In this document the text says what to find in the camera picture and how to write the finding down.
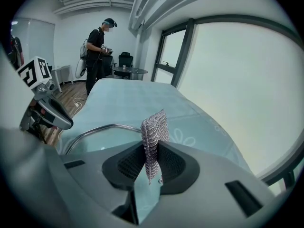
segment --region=large window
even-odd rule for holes
[[[278,194],[303,165],[303,49],[297,34],[268,19],[189,19],[162,32],[152,81],[173,85],[228,129]]]

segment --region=black office chair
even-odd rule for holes
[[[126,67],[133,67],[132,62],[133,62],[133,57],[130,56],[129,52],[123,52],[121,55],[118,56],[119,59],[119,67],[122,67],[125,65]],[[123,73],[123,72],[114,72],[116,76],[122,77],[123,78],[128,78],[130,79],[131,74],[130,73]]]
[[[103,56],[104,76],[112,75],[112,56]]]

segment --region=mattress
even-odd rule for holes
[[[62,132],[57,145],[59,154],[80,134],[107,124],[124,124],[140,128],[144,119],[164,109],[170,142],[180,143],[229,159],[251,172],[227,132],[206,112],[185,98],[170,84],[105,78],[93,87],[86,104],[73,118],[71,129]],[[113,128],[80,140],[71,154],[81,154],[140,141],[141,134]],[[135,182],[139,220],[150,212],[159,198],[158,180],[149,185],[144,168]]]

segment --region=black pants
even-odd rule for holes
[[[90,94],[94,84],[95,80],[104,78],[105,77],[105,71],[104,67],[102,64],[102,60],[98,60],[96,63],[96,60],[87,60],[86,63],[86,71],[87,71],[87,76],[86,76],[86,92],[87,95]]]

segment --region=fabric cloth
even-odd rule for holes
[[[92,43],[93,46],[100,48],[101,45],[104,44],[104,41],[105,41],[104,35],[105,34],[101,30],[100,27],[98,29],[94,29],[90,33],[87,42]],[[102,54],[100,52],[88,50],[87,59],[97,60],[98,58],[101,58],[101,57],[102,57]]]
[[[164,110],[145,119],[141,125],[142,142],[146,154],[146,174],[151,184],[159,169],[157,163],[157,144],[159,140],[169,141],[167,117]]]
[[[85,88],[87,95],[90,94],[94,84],[95,80],[102,79],[105,77],[105,71],[104,66],[102,63],[102,60],[87,60],[86,62],[86,82],[85,82]]]

